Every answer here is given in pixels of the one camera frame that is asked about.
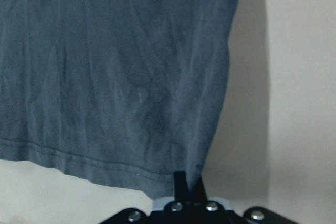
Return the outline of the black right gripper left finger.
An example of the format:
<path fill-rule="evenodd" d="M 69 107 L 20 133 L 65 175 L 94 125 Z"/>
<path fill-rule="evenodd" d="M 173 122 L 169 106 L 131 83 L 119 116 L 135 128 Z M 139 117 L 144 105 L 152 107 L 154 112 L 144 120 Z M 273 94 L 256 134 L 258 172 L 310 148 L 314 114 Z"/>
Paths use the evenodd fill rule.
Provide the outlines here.
<path fill-rule="evenodd" d="M 189 202 L 190 200 L 185 171 L 174 172 L 174 197 L 177 202 Z"/>

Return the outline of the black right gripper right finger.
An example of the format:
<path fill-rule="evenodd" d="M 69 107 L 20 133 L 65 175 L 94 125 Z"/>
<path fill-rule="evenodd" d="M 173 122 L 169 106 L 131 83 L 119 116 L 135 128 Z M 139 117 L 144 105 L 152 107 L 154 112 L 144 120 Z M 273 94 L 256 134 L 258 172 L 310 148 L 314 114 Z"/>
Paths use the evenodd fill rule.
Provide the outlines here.
<path fill-rule="evenodd" d="M 190 200 L 191 202 L 207 202 L 208 200 L 201 176 L 190 191 Z"/>

